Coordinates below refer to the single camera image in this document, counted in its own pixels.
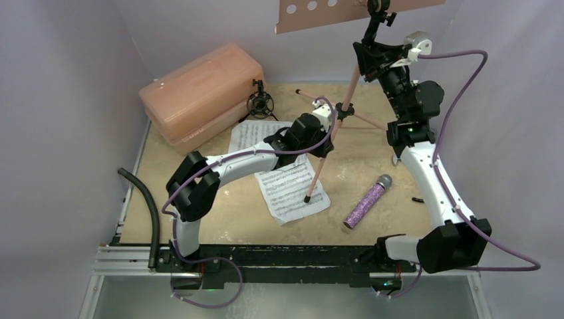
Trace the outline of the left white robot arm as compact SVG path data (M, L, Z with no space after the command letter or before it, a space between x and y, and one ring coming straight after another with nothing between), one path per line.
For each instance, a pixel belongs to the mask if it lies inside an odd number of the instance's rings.
M213 206L217 191L255 173L270 172L294 164L303 154L318 158L333 150L331 133L336 112L330 109L301 114L259 143L220 156L189 153L166 184L168 200L162 212L173 220L173 264L183 272L198 265L200 223Z

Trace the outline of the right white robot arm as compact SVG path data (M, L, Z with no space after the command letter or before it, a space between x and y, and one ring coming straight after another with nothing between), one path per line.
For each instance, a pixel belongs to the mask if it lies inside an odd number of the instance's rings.
M440 113L444 89L432 80L414 82L406 66L398 65L411 45L366 45L353 48L360 75L377 80L395 114L386 137L395 156L407 167L419 188L434 228L425 236L380 237L373 261L390 270L399 261L419 264L428 273L476 266L491 235L487 219L478 219L450 181L438 154L439 142L430 129L430 119Z

